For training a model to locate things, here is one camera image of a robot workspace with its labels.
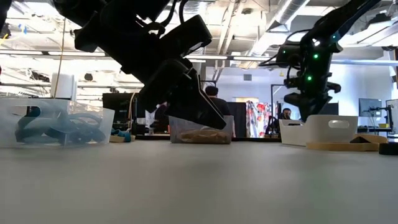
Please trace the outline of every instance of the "brown food item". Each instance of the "brown food item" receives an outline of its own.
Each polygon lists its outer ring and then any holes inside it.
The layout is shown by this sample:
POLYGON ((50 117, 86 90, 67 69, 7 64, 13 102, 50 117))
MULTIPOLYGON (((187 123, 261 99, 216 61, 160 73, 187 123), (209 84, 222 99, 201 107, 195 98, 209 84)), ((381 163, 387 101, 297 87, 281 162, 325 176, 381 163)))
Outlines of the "brown food item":
POLYGON ((230 136, 218 130, 185 131, 179 135, 185 143, 228 144, 230 136))

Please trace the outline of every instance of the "cloth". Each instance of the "cloth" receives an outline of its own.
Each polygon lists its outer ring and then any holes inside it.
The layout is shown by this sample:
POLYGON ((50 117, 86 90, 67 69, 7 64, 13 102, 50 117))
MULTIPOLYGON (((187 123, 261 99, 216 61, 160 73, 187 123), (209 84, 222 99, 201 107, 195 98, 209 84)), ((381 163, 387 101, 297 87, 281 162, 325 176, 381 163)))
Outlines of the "cloth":
POLYGON ((246 102, 246 130, 247 137, 263 138, 271 115, 269 103, 246 102))
POLYGON ((210 97, 210 100, 216 105, 216 107, 221 111, 221 114, 224 116, 231 115, 231 112, 228 107, 228 103, 219 98, 210 97))

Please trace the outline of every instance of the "table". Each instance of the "table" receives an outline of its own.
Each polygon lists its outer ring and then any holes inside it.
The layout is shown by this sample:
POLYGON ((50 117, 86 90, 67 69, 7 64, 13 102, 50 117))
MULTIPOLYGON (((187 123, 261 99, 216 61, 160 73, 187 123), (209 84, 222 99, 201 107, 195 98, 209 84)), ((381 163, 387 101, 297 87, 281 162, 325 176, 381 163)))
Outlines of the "table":
POLYGON ((0 149, 0 223, 395 223, 397 160, 257 142, 0 149))
POLYGON ((374 132, 377 132, 377 134, 378 133, 380 133, 380 132, 386 132, 386 133, 388 133, 388 132, 391 132, 392 131, 392 129, 391 128, 365 128, 365 127, 358 127, 358 133, 374 133, 374 132))

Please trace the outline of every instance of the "computer monitor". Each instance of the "computer monitor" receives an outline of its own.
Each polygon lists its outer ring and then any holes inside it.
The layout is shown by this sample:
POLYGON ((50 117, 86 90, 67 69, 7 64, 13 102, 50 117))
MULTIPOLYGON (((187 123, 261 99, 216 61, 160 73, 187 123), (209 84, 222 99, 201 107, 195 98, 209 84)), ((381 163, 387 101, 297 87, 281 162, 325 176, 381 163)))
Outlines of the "computer monitor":
POLYGON ((338 115, 338 103, 328 103, 326 104, 319 114, 323 115, 338 115))
MULTIPOLYGON (((145 118, 145 110, 139 105, 137 98, 138 93, 134 95, 134 101, 131 105, 132 118, 145 118)), ((103 93, 103 107, 114 110, 115 123, 127 123, 129 114, 129 104, 132 93, 103 93)))
POLYGON ((360 117, 381 117, 381 111, 371 109, 381 108, 381 100, 378 99, 359 99, 359 116, 360 117))

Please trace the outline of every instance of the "clear plastic bin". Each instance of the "clear plastic bin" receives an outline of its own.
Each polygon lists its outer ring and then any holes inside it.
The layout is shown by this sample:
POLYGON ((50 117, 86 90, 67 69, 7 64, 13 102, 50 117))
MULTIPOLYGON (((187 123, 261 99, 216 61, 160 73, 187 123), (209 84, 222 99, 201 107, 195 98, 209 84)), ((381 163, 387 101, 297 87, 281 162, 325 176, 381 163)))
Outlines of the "clear plastic bin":
POLYGON ((0 99, 0 147, 109 143, 114 111, 59 99, 0 99))
POLYGON ((234 116, 224 116, 222 130, 169 116, 172 143, 231 144, 234 116))

